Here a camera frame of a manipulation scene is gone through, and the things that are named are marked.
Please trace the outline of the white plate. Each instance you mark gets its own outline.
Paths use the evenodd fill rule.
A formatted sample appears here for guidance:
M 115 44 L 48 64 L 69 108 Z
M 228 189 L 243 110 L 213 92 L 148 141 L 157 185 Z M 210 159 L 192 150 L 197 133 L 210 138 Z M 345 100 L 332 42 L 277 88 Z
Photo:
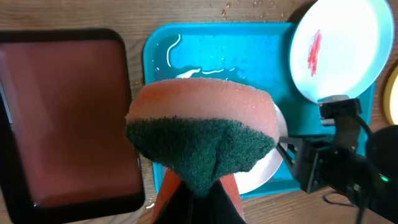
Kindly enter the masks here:
M 269 182 L 282 164 L 283 158 L 276 148 L 257 161 L 249 172 L 235 173 L 234 178 L 241 198 L 250 198 L 274 192 L 273 182 Z

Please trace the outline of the orange green scrub sponge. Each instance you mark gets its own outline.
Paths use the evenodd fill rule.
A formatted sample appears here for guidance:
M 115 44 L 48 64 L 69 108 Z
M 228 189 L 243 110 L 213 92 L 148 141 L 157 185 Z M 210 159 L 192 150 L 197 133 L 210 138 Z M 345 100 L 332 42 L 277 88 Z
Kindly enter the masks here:
M 144 86 L 130 105 L 124 133 L 137 152 L 167 168 L 152 223 L 180 184 L 203 197 L 219 180 L 244 220 L 234 175 L 249 172 L 280 136 L 270 94 L 215 78 Z

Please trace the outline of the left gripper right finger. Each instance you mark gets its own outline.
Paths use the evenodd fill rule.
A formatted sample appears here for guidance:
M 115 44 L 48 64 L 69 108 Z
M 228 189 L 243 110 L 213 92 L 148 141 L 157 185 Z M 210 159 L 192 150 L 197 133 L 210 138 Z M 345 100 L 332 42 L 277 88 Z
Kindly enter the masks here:
M 213 184 L 208 195 L 194 197 L 194 223 L 196 224 L 245 224 L 235 209 L 221 181 Z

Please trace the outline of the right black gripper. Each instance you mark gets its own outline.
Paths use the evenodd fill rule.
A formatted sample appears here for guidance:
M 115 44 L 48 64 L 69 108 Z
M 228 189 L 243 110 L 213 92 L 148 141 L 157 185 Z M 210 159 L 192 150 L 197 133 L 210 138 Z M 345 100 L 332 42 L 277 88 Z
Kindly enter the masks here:
M 365 156 L 338 149 L 333 139 L 330 134 L 281 137 L 276 149 L 306 193 L 329 186 L 349 199 L 384 196 L 379 169 Z

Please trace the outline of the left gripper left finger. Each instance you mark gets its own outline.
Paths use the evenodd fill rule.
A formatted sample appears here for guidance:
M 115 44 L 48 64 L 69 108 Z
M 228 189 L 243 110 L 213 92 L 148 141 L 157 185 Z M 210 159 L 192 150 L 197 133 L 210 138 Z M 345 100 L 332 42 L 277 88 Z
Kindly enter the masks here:
M 154 224 L 191 224 L 193 203 L 193 192 L 185 184 L 180 184 L 161 209 Z

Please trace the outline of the yellow plate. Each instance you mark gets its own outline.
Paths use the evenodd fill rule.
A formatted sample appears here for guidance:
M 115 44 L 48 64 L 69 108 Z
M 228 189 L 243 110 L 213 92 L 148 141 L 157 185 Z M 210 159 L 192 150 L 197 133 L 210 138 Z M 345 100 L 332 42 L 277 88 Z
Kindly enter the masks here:
M 383 94 L 384 114 L 390 124 L 397 124 L 397 74 L 398 67 L 395 67 L 387 80 Z

